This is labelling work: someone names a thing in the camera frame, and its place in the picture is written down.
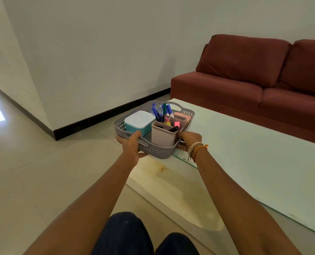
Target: white lid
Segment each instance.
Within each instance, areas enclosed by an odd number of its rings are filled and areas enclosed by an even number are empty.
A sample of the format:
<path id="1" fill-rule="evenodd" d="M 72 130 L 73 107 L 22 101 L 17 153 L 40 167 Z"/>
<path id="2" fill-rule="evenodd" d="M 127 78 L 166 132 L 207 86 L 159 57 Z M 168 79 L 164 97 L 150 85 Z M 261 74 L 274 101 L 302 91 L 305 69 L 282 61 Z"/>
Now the white lid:
<path id="1" fill-rule="evenodd" d="M 124 119 L 124 123 L 129 124 L 138 129 L 143 129 L 155 120 L 155 116 L 146 111 L 137 111 L 136 113 Z"/>

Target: orange thread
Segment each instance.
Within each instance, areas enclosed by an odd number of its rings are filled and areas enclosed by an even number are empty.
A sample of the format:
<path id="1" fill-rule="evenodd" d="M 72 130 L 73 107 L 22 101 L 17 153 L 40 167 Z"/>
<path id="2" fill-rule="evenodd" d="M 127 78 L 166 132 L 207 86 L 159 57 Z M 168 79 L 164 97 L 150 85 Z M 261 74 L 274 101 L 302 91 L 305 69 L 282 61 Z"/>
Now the orange thread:
<path id="1" fill-rule="evenodd" d="M 199 149 L 201 149 L 201 148 L 205 148 L 205 149 L 207 149 L 207 147 L 208 147 L 208 145 L 206 144 L 206 145 L 204 145 L 204 146 L 200 146 L 200 147 L 198 147 L 198 148 L 197 148 L 197 150 L 195 150 L 195 152 L 194 152 L 194 156 L 193 156 L 193 161 L 194 161 L 194 163 L 195 163 L 195 155 L 197 154 L 198 150 L 199 150 Z"/>

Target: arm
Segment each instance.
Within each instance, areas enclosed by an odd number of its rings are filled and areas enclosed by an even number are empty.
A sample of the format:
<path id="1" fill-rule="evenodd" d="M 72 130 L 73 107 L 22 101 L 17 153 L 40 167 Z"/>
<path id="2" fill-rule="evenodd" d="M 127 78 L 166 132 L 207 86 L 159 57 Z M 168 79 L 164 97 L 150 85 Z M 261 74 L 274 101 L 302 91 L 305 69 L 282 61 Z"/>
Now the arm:
<path id="1" fill-rule="evenodd" d="M 24 255 L 91 254 L 131 170 L 139 158 L 146 156 L 138 153 L 139 136 L 139 131 L 129 140 L 116 136 L 123 145 L 121 156 L 44 230 Z"/>
<path id="2" fill-rule="evenodd" d="M 188 147 L 202 141 L 197 133 L 179 132 L 178 136 Z M 271 215 L 225 173 L 205 148 L 198 150 L 195 162 L 239 254 L 301 254 Z"/>

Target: glass table top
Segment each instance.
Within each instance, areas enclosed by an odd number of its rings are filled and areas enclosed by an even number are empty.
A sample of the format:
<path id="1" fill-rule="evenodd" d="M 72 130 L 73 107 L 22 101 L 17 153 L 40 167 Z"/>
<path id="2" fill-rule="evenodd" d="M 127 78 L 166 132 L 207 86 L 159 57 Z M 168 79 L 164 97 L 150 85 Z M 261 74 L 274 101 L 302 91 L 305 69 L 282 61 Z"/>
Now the glass table top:
<path id="1" fill-rule="evenodd" d="M 262 204 L 315 232 L 315 143 L 171 101 L 195 111 L 189 131 L 202 135 L 232 179 Z M 173 156 L 197 167 L 185 151 L 176 150 Z"/>

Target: teal container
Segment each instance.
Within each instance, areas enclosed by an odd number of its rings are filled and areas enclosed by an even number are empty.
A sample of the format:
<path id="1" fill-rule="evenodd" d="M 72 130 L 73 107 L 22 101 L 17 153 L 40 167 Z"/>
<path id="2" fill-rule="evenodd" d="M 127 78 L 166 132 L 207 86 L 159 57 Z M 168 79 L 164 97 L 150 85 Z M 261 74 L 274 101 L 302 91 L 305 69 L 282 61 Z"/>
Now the teal container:
<path id="1" fill-rule="evenodd" d="M 126 131 L 134 133 L 140 130 L 142 137 L 146 136 L 152 131 L 152 123 L 156 120 L 155 116 L 146 111 L 137 111 L 136 113 L 128 116 L 124 120 Z"/>

